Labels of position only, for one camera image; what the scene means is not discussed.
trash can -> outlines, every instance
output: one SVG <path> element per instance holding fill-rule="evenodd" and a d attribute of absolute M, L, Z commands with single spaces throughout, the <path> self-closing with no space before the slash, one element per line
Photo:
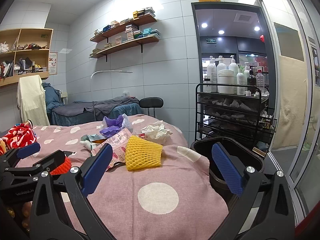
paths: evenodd
<path fill-rule="evenodd" d="M 254 152 L 248 150 L 237 141 L 228 137 L 215 137 L 210 139 L 202 139 L 191 144 L 191 149 L 208 158 L 209 179 L 211 187 L 224 199 L 229 207 L 229 202 L 235 198 L 235 194 L 231 193 L 227 183 L 224 181 L 217 165 L 212 159 L 212 145 L 220 142 L 230 155 L 236 156 L 244 164 L 244 166 L 252 166 L 257 171 L 263 172 L 264 162 L 262 158 Z"/>

screw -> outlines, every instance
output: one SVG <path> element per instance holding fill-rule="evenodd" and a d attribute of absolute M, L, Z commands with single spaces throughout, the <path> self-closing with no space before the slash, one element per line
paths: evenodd
<path fill-rule="evenodd" d="M 46 176 L 48 176 L 48 172 L 47 171 L 43 171 L 42 173 L 41 173 L 41 177 L 46 177 Z"/>
<path fill-rule="evenodd" d="M 249 173 L 254 173 L 256 170 L 254 169 L 254 167 L 248 166 L 247 167 L 247 172 Z"/>
<path fill-rule="evenodd" d="M 282 171 L 277 171 L 277 175 L 279 176 L 279 177 L 283 177 L 283 172 Z"/>
<path fill-rule="evenodd" d="M 70 169 L 70 172 L 71 173 L 77 173 L 79 171 L 79 168 L 78 167 L 72 167 L 71 169 Z"/>

black stool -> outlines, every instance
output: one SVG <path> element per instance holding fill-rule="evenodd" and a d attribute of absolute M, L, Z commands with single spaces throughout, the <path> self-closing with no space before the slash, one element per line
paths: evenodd
<path fill-rule="evenodd" d="M 163 106 L 162 98 L 143 98 L 139 101 L 139 106 L 141 108 L 148 108 L 148 115 L 149 108 L 153 108 L 153 117 L 156 117 L 155 108 L 161 108 Z"/>

white plastic jar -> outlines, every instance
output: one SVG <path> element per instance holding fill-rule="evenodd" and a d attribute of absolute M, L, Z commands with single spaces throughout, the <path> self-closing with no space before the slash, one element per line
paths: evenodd
<path fill-rule="evenodd" d="M 234 72 L 230 69 L 223 69 L 218 72 L 219 83 L 220 84 L 234 84 L 235 77 Z M 218 91 L 220 94 L 233 95 L 235 92 L 235 87 L 229 86 L 218 86 Z"/>

black metal cart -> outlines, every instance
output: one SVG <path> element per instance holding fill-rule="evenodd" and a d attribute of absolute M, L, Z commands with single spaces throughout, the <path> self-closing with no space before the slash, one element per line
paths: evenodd
<path fill-rule="evenodd" d="M 240 95 L 227 95 L 217 92 L 198 92 L 198 87 L 203 91 L 203 85 L 234 86 L 254 88 L 259 97 L 246 97 Z M 196 125 L 200 139 L 207 137 L 228 136 L 245 147 L 252 149 L 257 143 L 266 143 L 264 151 L 268 150 L 275 132 L 276 119 L 273 118 L 274 109 L 269 108 L 269 97 L 262 97 L 261 91 L 256 86 L 235 84 L 198 84 L 196 86 Z M 260 116 L 265 110 L 272 118 Z"/>

